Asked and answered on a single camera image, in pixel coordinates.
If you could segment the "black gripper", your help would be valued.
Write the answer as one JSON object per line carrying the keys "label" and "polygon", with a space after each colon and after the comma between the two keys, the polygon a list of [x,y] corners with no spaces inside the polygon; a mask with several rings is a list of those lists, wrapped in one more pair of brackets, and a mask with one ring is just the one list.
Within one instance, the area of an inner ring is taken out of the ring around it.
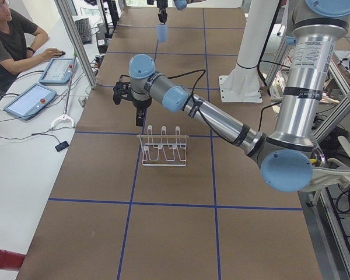
{"label": "black gripper", "polygon": [[142,127],[145,121],[145,110],[152,104],[152,98],[145,94],[136,97],[136,93],[131,89],[131,83],[124,82],[123,77],[129,78],[128,75],[120,75],[119,81],[113,87],[113,102],[119,105],[122,100],[130,101],[136,108],[136,126]]}
{"label": "black gripper", "polygon": [[167,22],[167,12],[168,0],[147,0],[148,5],[156,5],[159,8],[158,18],[161,24],[166,24]]}

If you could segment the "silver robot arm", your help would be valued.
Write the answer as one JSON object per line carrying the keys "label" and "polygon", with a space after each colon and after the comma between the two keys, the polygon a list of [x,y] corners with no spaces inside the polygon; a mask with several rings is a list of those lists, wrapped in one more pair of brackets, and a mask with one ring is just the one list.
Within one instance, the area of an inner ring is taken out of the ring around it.
{"label": "silver robot arm", "polygon": [[[167,22],[167,12],[166,8],[168,5],[168,0],[147,0],[146,3],[148,5],[154,5],[156,2],[156,6],[159,9],[158,18],[161,24],[165,24]],[[173,3],[178,11],[184,10],[188,5],[193,3],[204,2],[204,0],[174,0]]]}
{"label": "silver robot arm", "polygon": [[335,43],[347,34],[350,1],[293,1],[288,32],[295,38],[295,54],[283,90],[275,129],[269,135],[216,107],[156,69],[146,54],[131,58],[128,82],[118,81],[113,100],[128,100],[142,125],[153,101],[166,110],[182,111],[207,125],[216,135],[244,150],[260,168],[263,180],[283,191],[314,191],[327,185],[350,184],[350,167],[315,166],[312,125],[323,96]]}

